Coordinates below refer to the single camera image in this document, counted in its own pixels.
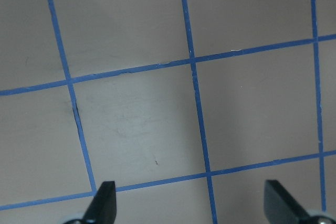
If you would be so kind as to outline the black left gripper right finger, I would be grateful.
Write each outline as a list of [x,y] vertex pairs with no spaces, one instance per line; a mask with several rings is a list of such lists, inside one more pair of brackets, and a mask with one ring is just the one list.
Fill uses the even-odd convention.
[[309,223],[310,215],[277,180],[264,184],[264,214],[269,223]]

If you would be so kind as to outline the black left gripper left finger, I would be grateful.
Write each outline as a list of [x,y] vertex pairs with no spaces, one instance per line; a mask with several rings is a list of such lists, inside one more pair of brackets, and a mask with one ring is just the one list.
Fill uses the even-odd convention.
[[83,223],[113,224],[117,216],[115,182],[103,182],[83,216]]

